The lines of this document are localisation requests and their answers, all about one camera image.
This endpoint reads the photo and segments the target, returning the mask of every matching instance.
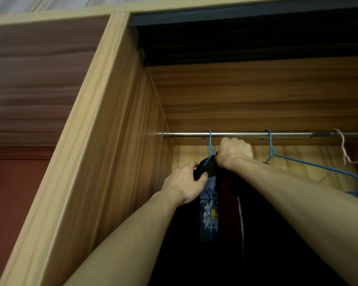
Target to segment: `hand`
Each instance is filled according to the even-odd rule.
[[[203,173],[199,180],[194,180],[194,168],[196,166],[198,165],[195,162],[184,164],[164,181],[162,192],[171,191],[175,196],[178,196],[179,206],[192,202],[199,196],[208,180],[207,173]]]
[[[252,146],[237,138],[223,138],[216,155],[216,162],[219,167],[229,168],[230,161],[239,157],[253,158]]]

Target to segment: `white string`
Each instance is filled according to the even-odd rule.
[[[358,163],[358,160],[355,162],[352,162],[351,159],[349,158],[349,156],[347,155],[346,149],[345,149],[345,137],[344,137],[343,133],[339,129],[335,129],[335,130],[341,135],[341,138],[342,138],[341,149],[342,149],[342,152],[344,153],[344,165],[346,164],[346,160],[349,163]]]

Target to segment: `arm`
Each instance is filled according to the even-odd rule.
[[[216,161],[249,182],[330,267],[358,286],[358,198],[252,157],[249,144],[224,138]]]
[[[72,285],[147,285],[176,208],[200,195],[208,179],[194,181],[195,162],[175,170],[160,192],[124,221],[65,283]]]

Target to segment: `clothing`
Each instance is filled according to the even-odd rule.
[[[204,172],[216,179],[218,229],[205,231],[200,197],[180,206],[150,285],[347,285],[244,179],[220,168],[214,156],[204,163],[194,179]]]

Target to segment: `right hand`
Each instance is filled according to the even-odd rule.
[[[222,168],[228,168],[234,158],[253,158],[252,146],[237,138],[223,138],[220,141],[216,162]]]

